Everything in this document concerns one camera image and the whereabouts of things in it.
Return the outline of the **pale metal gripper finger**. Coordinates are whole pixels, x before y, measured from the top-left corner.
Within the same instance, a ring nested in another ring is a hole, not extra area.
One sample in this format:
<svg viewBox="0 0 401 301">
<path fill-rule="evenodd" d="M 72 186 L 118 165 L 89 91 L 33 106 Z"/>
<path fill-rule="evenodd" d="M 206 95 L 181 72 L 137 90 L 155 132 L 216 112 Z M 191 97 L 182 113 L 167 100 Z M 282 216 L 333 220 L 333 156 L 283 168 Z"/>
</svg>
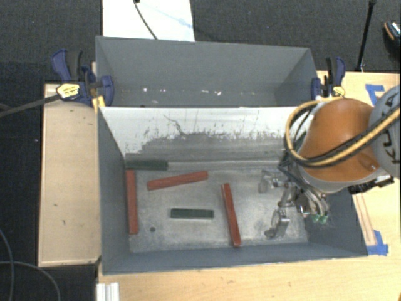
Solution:
<svg viewBox="0 0 401 301">
<path fill-rule="evenodd" d="M 259 193 L 267 193 L 272 189 L 281 187 L 282 185 L 283 182 L 279 178 L 279 172 L 268 169 L 263 169 L 261 171 L 261 178 L 258 183 Z"/>
<path fill-rule="evenodd" d="M 272 215 L 271 227 L 264 232 L 267 239 L 283 237 L 286 233 L 290 218 L 285 209 L 276 209 Z"/>
</svg>

